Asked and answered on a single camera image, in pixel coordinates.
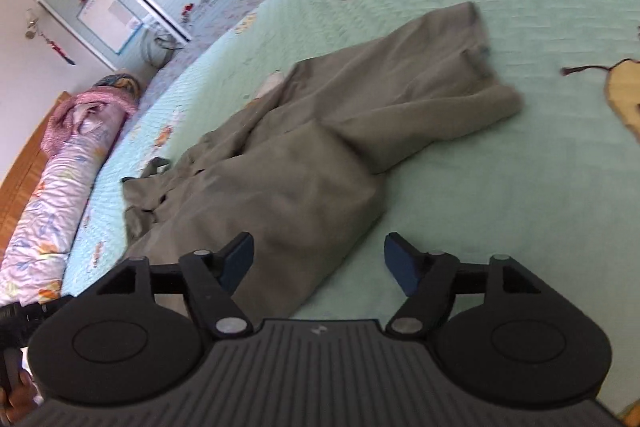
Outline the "person's left hand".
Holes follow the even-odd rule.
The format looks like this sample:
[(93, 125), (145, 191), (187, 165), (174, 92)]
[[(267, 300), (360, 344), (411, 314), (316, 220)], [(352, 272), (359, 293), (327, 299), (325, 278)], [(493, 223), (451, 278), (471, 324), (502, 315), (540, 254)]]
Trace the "person's left hand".
[(21, 371), (20, 381), (11, 394), (1, 392), (1, 425), (13, 426), (38, 407), (38, 390), (32, 375)]

